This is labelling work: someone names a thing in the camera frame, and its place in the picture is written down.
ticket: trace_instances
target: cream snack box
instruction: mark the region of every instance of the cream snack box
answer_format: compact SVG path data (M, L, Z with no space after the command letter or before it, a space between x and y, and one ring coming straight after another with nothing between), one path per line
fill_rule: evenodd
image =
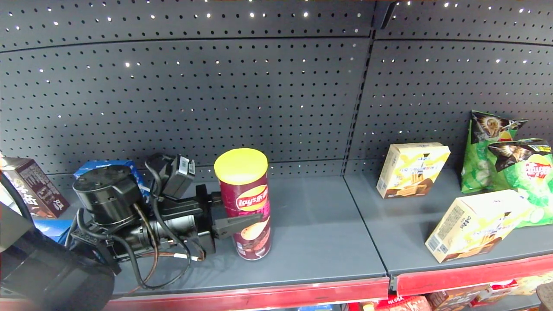
M392 144L378 179L382 198L426 195L450 155L441 143Z
M487 253L530 209L530 203L511 189L457 198L425 245L438 262Z
M550 282L553 282L553 272L548 272L537 276L518 278L518 287L510 292L509 295L530 296L536 292L536 289L539 285Z

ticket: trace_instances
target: lay's logo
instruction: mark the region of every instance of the lay's logo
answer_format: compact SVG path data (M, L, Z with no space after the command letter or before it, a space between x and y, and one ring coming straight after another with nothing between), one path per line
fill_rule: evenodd
M236 199L236 207L243 211L255 211L267 202L269 190L267 185L257 186L241 194Z
M544 179L551 172L551 163L540 154L533 154L526 162L526 175Z

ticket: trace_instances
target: gray shelf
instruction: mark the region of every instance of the gray shelf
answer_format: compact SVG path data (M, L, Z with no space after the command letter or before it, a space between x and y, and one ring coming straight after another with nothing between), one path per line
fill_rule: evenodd
M217 191L218 183L206 183ZM77 196L64 193L75 208ZM373 242L341 177L275 178L269 181L272 208L272 249L265 258L240 258L231 239L216 241L217 253L193 262L182 280L155 292L135 295L220 291L237 288L311 284L386 276ZM139 260L145 276L151 258ZM149 282L160 284L179 273L184 261L161 258ZM136 286L129 263L116 278L115 294Z
M540 305L538 295L532 296L507 296L501 299L496 304L483 305L477 308L478 311L518 311L525 310ZM475 310L471 307L466 307L465 311Z
M424 242L454 198L463 196L457 174L444 169L430 193L421 198L382 199L379 172L346 175L346 183L390 276L496 263L553 253L553 226L516 229L492 252L438 263Z

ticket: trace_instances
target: chip bag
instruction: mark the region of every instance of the chip bag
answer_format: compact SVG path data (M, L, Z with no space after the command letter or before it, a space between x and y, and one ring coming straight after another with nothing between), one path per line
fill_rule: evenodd
M547 141L498 142L488 149L496 171L492 188L515 189L533 206L518 228L553 224L553 155Z
M461 192L471 193L489 188L492 167L486 147L498 141L512 141L517 130L527 121L507 120L490 113L471 111L465 162L461 172Z

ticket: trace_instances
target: store shelf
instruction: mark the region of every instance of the store shelf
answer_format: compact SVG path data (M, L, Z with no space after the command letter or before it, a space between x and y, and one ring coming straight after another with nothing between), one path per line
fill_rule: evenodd
M455 197L462 196L457 174L442 171L422 198L382 199L378 173L345 176L398 294L412 295L553 271L553 226L514 230L492 252L438 263L424 245Z
M207 187L216 191L218 183ZM80 202L72 191L65 196L72 211L64 216L71 217ZM389 279L343 178L271 179L269 197L273 244L265 258L246 261L231 239L217 241L217 253L194 262L182 280L113 300L106 310L286 308L387 296ZM139 261L143 275L151 263ZM183 264L161 258L150 284L167 281ZM115 295L136 286L130 264L122 269Z
M538 295L532 296L507 296L496 304L483 305L477 308L478 311L519 311L526 310L540 305ZM465 311L474 310L466 307Z

